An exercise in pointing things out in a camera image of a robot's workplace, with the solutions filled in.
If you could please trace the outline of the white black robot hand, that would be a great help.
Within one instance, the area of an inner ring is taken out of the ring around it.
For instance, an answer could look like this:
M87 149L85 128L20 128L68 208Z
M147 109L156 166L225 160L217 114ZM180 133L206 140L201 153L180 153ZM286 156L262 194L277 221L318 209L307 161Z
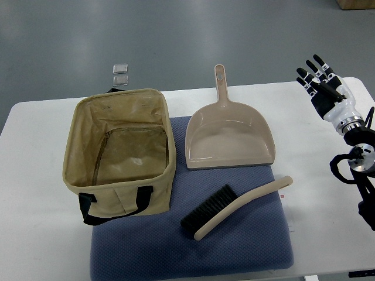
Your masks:
M296 80L310 96L317 114L331 123L340 135L364 126L364 118L355 109L354 95L343 78L318 55L313 55L313 59L314 62L306 61L310 71L297 68Z

